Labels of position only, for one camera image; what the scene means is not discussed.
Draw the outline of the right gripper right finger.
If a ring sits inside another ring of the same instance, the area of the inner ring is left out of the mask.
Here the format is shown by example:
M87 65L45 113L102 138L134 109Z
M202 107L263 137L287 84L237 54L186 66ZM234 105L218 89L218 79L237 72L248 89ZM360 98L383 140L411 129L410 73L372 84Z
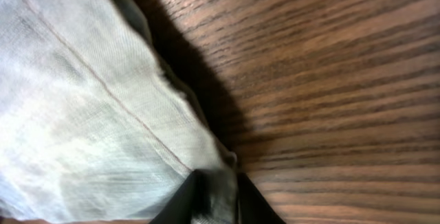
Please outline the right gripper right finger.
M285 224L245 173L237 175L241 224Z

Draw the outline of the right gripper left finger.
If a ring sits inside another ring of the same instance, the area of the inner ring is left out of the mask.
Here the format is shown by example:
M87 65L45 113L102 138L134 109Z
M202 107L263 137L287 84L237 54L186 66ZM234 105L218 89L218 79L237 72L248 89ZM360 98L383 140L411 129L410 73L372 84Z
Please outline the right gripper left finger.
M206 213L206 177L192 171L150 224L191 224L193 216Z

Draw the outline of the light blue denim shorts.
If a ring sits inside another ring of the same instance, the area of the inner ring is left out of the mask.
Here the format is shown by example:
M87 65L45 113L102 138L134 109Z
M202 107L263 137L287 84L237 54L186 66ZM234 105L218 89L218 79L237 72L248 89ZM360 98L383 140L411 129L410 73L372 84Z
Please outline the light blue denim shorts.
M155 218L194 170L192 223L233 223L234 154L134 0L1 0L1 215Z

